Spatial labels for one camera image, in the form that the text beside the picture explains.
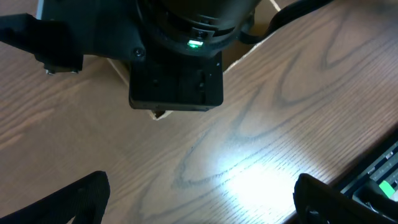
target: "green light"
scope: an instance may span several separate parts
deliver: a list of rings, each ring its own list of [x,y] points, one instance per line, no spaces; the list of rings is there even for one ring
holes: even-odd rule
[[[379,185],[379,187],[381,188],[381,190],[387,195],[387,197],[391,198],[391,196],[396,192],[391,185],[383,180],[383,182],[381,182],[381,184]]]
[[[201,47],[202,45],[203,45],[202,41],[190,40],[188,42],[188,46],[190,46],[191,48],[198,48]]]

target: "black device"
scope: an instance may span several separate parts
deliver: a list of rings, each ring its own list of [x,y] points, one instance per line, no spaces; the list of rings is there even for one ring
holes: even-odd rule
[[[207,111],[223,102],[221,51],[256,44],[332,0],[301,0],[262,36],[248,30],[261,0],[39,0],[37,18],[0,17],[0,41],[35,55],[47,73],[78,73],[83,55],[127,61],[134,109]]]
[[[295,185],[303,224],[398,223],[398,129],[386,134],[354,169],[328,186],[308,174]]]

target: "table surface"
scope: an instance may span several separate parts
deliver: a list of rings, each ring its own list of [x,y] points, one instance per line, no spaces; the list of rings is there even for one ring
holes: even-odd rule
[[[398,122],[397,10],[335,1],[226,72],[222,106],[160,121],[104,58],[49,77],[0,44],[0,216],[104,170],[103,223],[282,222],[300,173],[330,183]]]

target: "screw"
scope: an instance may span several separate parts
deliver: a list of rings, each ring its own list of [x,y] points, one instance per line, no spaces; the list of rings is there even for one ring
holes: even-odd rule
[[[47,75],[55,75],[55,71],[53,71],[53,70],[48,70],[48,69],[46,69],[45,70],[45,73],[47,74]]]
[[[134,55],[136,57],[142,57],[142,56],[144,56],[144,54],[145,54],[144,49],[142,49],[142,48],[134,49]]]
[[[200,39],[205,38],[206,36],[207,36],[207,33],[203,32],[203,31],[197,32],[197,37]]]

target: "black cable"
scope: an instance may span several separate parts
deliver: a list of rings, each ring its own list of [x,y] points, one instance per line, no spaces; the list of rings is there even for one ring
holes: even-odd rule
[[[277,29],[283,27],[284,25],[307,15],[327,4],[331,3],[333,0],[300,0],[291,5],[286,6],[281,11],[279,11],[270,21],[269,27],[264,35],[254,36],[241,32],[239,35],[239,40],[244,44],[257,44],[263,41],[265,38],[273,34]]]

